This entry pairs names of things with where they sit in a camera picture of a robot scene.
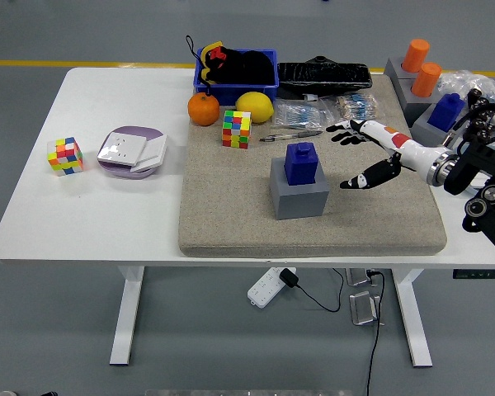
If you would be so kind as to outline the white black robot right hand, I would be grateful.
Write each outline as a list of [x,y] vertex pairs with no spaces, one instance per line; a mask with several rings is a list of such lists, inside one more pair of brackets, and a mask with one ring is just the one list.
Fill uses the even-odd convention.
[[328,126],[326,131],[335,133],[332,137],[333,142],[341,145],[372,142],[389,155],[387,159],[342,182],[342,189],[374,188],[397,177],[404,167],[416,172],[430,186],[440,186],[444,182],[439,172],[450,156],[450,150],[447,148],[425,147],[411,137],[375,120],[347,120]]

